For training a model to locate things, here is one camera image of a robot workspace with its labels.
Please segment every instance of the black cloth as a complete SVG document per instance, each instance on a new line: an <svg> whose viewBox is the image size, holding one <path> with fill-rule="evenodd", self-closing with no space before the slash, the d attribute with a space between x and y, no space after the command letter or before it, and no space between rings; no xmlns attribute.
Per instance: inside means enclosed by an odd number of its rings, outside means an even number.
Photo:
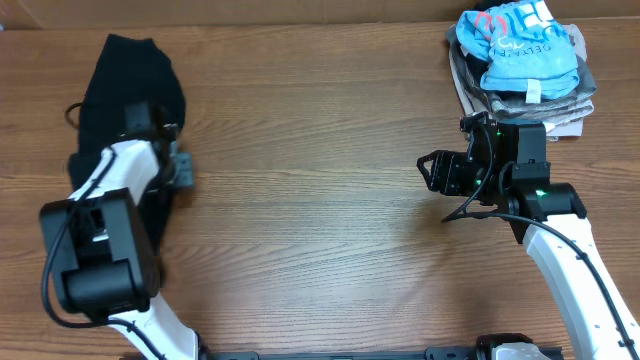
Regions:
<svg viewBox="0 0 640 360"><path fill-rule="evenodd" d="M180 129L184 126L186 102L171 60L151 39L110 34L80 107L78 152L69 158L74 190L91 176L104 144L117 142L125 132L125 106L143 101L162 107L166 123L176 123ZM138 206L156 251L171 212L172 195L171 189L145 194Z"/></svg>

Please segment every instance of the stack of folded clothes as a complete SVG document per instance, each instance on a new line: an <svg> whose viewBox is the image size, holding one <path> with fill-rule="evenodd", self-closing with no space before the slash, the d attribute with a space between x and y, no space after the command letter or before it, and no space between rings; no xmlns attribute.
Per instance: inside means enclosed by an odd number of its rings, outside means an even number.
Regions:
<svg viewBox="0 0 640 360"><path fill-rule="evenodd" d="M552 138L582 134L596 91L584 38L577 26L556 22L543 0L465 11L447 40L465 114L540 120Z"/></svg>

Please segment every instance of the wood grain surface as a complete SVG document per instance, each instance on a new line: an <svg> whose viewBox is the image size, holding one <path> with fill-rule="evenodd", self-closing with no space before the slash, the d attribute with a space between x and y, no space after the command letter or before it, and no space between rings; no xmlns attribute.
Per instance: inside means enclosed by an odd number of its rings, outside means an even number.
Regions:
<svg viewBox="0 0 640 360"><path fill-rule="evenodd" d="M584 136L548 145L640 316L639 20L577 23L599 86ZM421 350L522 332L572 351L543 277L499 220L439 219L415 160L466 148L449 23L178 27L152 37L187 98L196 191L162 246L163 294L216 351ZM108 30L0 33L0 358L115 359L110 329L42 310L40 207L70 193L82 100Z"/></svg>
<svg viewBox="0 0 640 360"><path fill-rule="evenodd" d="M6 29L454 21L479 0L0 0ZM556 18L640 16L637 0L549 0Z"/></svg>

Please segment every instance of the black cable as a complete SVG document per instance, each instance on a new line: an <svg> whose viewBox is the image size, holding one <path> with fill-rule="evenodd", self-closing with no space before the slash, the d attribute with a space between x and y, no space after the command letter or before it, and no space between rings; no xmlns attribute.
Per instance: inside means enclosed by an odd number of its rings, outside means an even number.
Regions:
<svg viewBox="0 0 640 360"><path fill-rule="evenodd" d="M478 185L478 188L476 189L476 191L471 196L469 196L469 198L464 203L462 203L462 205L460 205L451 214L447 215L444 219L442 219L441 220L442 223L451 221L451 218L458 215L461 211L466 213L467 206L469 206L469 204L471 204L471 202L478 196L478 194L480 194L482 189L485 187L485 185L489 181L489 178L491 177L491 169L493 169L493 148L491 147L491 137L489 137L489 132L487 131L487 128L485 125L480 125L480 128L484 132L484 136L487 138L487 146L489 147L489 167L487 168L487 173L484 175L484 178L482 179L482 182L480 183L480 185Z"/></svg>
<svg viewBox="0 0 640 360"><path fill-rule="evenodd" d="M79 126L76 125L71 120L71 118L69 117L69 113L71 112L71 110L73 110L73 109L75 109L75 108L77 108L79 106L82 106L82 103L75 103L75 104L69 106L69 108L67 108L67 110L65 111L65 119L67 120L67 123L70 126L72 126L73 128L75 128L76 130L80 131L81 136L91 137L92 139L96 139L93 135L81 130L79 128ZM115 162L116 158L118 157L118 155L116 154L115 150L113 149L113 147L111 145L106 145L105 148L109 149L109 151L111 152L111 158L109 159L109 162L104 167L104 169L102 169L100 174L98 174L98 176L95 179L92 180L91 185L89 186L89 188L87 188L87 190L85 192L83 192L80 195L80 197L75 201L75 203L71 206L71 209L69 210L69 213L67 214L67 218L64 221L64 223L62 223L62 226L60 226L60 229L58 230L58 233L56 234L55 240L53 241L53 244L51 245L51 249L49 250L49 253L47 254L47 260L45 262L45 266L44 266L44 269L42 271L42 281L41 281L41 285L42 285L42 287L41 287L42 306L44 307L44 310L47 313L47 315L49 315L49 317L56 324L58 324L58 325L60 325L62 327L66 327L66 328L71 328L71 329L89 329L89 328L96 328L96 327L105 326L105 325L124 326L124 327L127 328L128 332L134 332L140 338L140 340L149 348L149 351L155 357L157 357L160 360L165 360L165 356L163 354L161 354L160 351L158 351L158 349L153 345L153 343L149 340L149 338L140 329L138 329L135 326L135 324L130 323L130 322L125 321L125 320L121 320L121 319L107 319L106 321L102 321L102 322L72 323L72 322L66 321L66 320L62 319L60 316L58 316L58 314L53 309L53 306L51 305L51 299L49 298L49 275L51 274L51 268L53 267L53 261L55 259L56 253L58 252L58 249L60 248L60 244L62 243L62 239L63 239L66 231L69 228L69 223L71 222L71 219L74 218L76 212L81 207L81 205L84 203L84 201L89 197L89 195L91 195L91 193L96 188L98 188L98 186L100 186L100 182L102 181L102 179L104 179L104 177L106 176L107 172L109 171L109 169L111 169L111 166L113 165L113 163Z"/></svg>
<svg viewBox="0 0 640 360"><path fill-rule="evenodd" d="M507 172L509 167L515 165L516 162L513 160L507 161L506 164L500 169L500 176L498 176L498 191L500 192L500 196L504 197L504 174Z"/></svg>
<svg viewBox="0 0 640 360"><path fill-rule="evenodd" d="M636 352L636 349L634 347L634 341L629 337L629 334L627 333L627 330L626 330L626 328L624 326L622 318L620 318L620 314L618 313L618 310L616 309L615 304L613 303L613 299L611 298L611 294L609 293L609 290L607 289L606 285L604 284L604 281L602 281L602 277L598 273L598 270L596 270L595 266L593 265L593 263L589 259L589 255L587 253L585 253L584 251L580 250L578 245L576 245L568 237L564 236L561 232L559 232L558 230L552 228L549 225L543 224L543 223L541 223L539 221L536 221L536 220L533 220L533 219L529 219L529 218L526 218L526 217L523 217L523 216L517 216L517 215L511 215L511 214L503 214L503 213L499 213L499 212L471 212L471 213L466 213L466 214L453 216L451 219L449 219L447 221L443 220L443 222L449 222L449 221L454 221L454 220L458 220L458 219L466 219L466 218L485 219L485 218L490 218L490 217L501 218L501 219L507 220L507 221L518 221L518 222L523 222L523 223L526 223L526 224L529 224L529 225L537 226L537 227L539 227L539 228L541 228L543 230L546 230L546 231L550 232L551 234L555 235L556 237L558 237L558 239L562 240L562 242L567 244L567 246L569 246L573 251L575 251L575 253L577 254L577 258L576 259L584 261L585 265L587 266L587 268L591 272L591 275L593 276L593 279L598 284L598 288L600 288L600 292L602 293L602 297L604 298L605 302L607 303L607 307L609 308L609 311L611 312L611 316L613 317L613 321L616 323L617 330L620 332L620 335L622 336L622 342L624 343L624 346L627 347L627 349L629 350L629 353L631 354L631 357L633 358L633 360L640 360L640 357L638 357L638 353Z"/></svg>

